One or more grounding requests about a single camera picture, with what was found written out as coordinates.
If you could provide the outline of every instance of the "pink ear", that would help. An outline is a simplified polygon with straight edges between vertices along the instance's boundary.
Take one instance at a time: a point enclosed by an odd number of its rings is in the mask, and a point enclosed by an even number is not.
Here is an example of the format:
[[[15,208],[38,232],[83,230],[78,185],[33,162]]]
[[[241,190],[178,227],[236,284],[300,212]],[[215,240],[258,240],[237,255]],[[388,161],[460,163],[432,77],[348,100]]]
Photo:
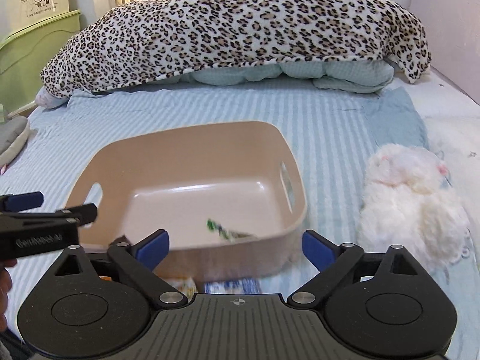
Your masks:
[[[448,174],[448,169],[445,165],[438,165],[437,166],[438,171],[440,172],[441,175],[446,176]]]

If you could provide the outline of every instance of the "blue striped bed sheet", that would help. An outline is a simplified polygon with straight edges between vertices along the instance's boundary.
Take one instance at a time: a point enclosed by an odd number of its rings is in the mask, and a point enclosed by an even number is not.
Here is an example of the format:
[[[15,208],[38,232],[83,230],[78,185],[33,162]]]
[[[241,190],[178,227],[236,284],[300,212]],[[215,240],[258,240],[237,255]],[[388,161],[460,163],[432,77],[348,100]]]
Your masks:
[[[385,123],[380,126],[382,120],[391,123],[391,117],[378,116],[394,101],[401,103],[403,110],[396,110],[397,127],[389,128]],[[31,115],[32,137],[0,178],[0,188],[3,194],[42,191],[42,210],[52,211],[63,207],[81,171],[98,150],[111,142],[168,128],[261,120],[280,129],[297,159],[308,200],[304,227],[317,230],[337,244],[355,242],[365,163],[380,143],[421,142],[424,127],[416,125],[416,118],[418,114],[403,89],[385,91],[381,96],[359,95],[322,91],[309,80],[288,78],[227,88],[198,84],[144,86],[106,96],[78,91],[68,106],[37,110]],[[420,133],[412,133],[412,125]],[[409,133],[401,126],[409,126]],[[19,333],[18,309],[57,256],[49,253],[21,259],[11,269],[14,286],[7,318],[15,333]],[[315,268],[301,258],[259,282],[262,292],[281,293],[286,298],[316,274]],[[438,273],[435,279],[453,300],[459,315],[450,358],[476,358],[480,277],[474,253]]]

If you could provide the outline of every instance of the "crosshair logo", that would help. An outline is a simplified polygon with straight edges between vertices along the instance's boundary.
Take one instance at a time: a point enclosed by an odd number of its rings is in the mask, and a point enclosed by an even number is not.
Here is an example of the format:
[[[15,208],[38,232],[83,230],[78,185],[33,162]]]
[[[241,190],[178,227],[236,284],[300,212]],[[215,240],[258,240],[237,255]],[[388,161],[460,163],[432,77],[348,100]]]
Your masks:
[[[237,298],[235,300],[232,300],[232,303],[235,305],[235,306],[243,306],[245,303],[247,303],[247,301],[245,299],[242,299],[242,298]]]

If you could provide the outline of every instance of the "green storage box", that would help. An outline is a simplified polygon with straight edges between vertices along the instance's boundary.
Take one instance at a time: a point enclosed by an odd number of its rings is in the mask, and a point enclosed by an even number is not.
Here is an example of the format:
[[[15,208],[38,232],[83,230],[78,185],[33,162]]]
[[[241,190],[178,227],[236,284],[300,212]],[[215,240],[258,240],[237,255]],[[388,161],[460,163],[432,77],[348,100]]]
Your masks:
[[[80,31],[80,11],[34,24],[0,43],[0,103],[9,113],[27,109],[42,87],[40,71]]]

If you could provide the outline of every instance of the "stuffed animal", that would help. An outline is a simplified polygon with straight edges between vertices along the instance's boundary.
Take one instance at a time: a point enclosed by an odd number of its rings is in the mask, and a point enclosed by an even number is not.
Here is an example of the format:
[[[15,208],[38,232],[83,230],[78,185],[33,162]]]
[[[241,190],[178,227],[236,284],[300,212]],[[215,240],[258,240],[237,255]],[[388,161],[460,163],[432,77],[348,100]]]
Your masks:
[[[457,262],[469,220],[455,191],[443,187],[447,173],[424,148],[382,146],[367,165],[358,244],[368,252],[403,245],[430,273]]]

